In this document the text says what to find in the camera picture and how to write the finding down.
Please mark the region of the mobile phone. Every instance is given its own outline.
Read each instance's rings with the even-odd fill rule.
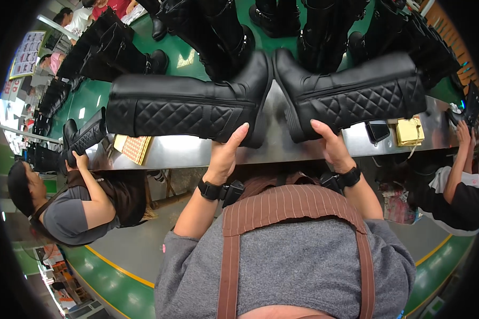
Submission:
[[[377,143],[390,135],[389,125],[384,120],[375,120],[366,122],[367,134],[371,142]]]

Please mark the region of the fingernail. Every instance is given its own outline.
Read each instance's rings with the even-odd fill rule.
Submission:
[[[250,124],[248,122],[245,122],[245,123],[243,123],[243,125],[241,125],[241,131],[243,133],[247,132],[249,127],[250,127]]]
[[[311,126],[312,126],[313,128],[318,128],[319,125],[321,125],[321,123],[319,123],[318,120],[311,119]]]

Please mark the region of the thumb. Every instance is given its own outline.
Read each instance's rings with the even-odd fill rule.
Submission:
[[[248,122],[243,123],[240,127],[238,127],[236,131],[232,133],[231,137],[225,144],[225,147],[232,152],[236,152],[236,149],[240,146],[245,136],[247,136],[249,127],[250,124],[248,124]]]
[[[337,135],[335,135],[330,126],[326,125],[323,122],[320,122],[316,119],[311,119],[311,126],[314,131],[316,131],[316,133],[321,135],[327,141],[330,141],[333,138],[337,138]]]

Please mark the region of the gray t-shirt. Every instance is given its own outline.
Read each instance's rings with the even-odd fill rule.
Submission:
[[[374,263],[374,318],[394,319],[415,279],[415,263],[384,220],[366,220]],[[154,295],[159,319],[215,318],[222,263],[222,216],[201,240],[169,232]],[[294,305],[357,318],[360,262],[354,231],[337,220],[276,224],[240,237],[238,316]]]
[[[56,239],[69,245],[81,245],[103,237],[119,226],[119,217],[107,224],[89,229],[82,201],[90,201],[89,191],[83,186],[69,188],[46,209],[43,224]]]

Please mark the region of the red shirt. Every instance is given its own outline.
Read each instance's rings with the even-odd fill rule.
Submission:
[[[100,15],[108,9],[108,7],[112,8],[112,10],[115,10],[115,14],[121,19],[123,16],[126,15],[126,8],[130,5],[131,0],[108,0],[108,3],[102,7],[94,7],[92,9],[92,15],[94,18],[97,20]]]

